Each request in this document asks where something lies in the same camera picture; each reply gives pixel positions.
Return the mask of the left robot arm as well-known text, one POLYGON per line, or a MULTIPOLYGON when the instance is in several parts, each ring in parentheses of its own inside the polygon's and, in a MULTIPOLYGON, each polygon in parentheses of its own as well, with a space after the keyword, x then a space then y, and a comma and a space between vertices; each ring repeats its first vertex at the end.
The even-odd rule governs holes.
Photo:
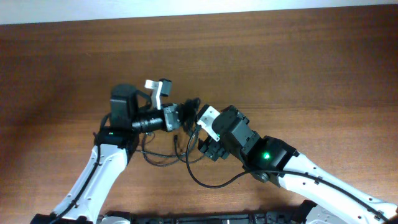
POLYGON ((111 90, 111 111, 94 135, 90 159, 67 196, 51 214, 36 214, 32 223, 95 223, 118 176, 139 145, 142 133, 172 132, 195 115, 191 103, 162 104, 170 82, 146 81, 150 95, 129 84, 111 90))

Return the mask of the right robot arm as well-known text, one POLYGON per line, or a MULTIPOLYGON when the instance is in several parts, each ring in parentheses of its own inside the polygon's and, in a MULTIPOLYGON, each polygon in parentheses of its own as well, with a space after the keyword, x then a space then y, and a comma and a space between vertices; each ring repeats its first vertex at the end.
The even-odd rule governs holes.
POLYGON ((260 136, 234 106, 205 105, 197 125, 208 135, 198 149, 211 160, 234 156, 258 181, 304 196, 346 223, 392 223, 397 216, 397 205, 334 177, 283 140, 260 136))

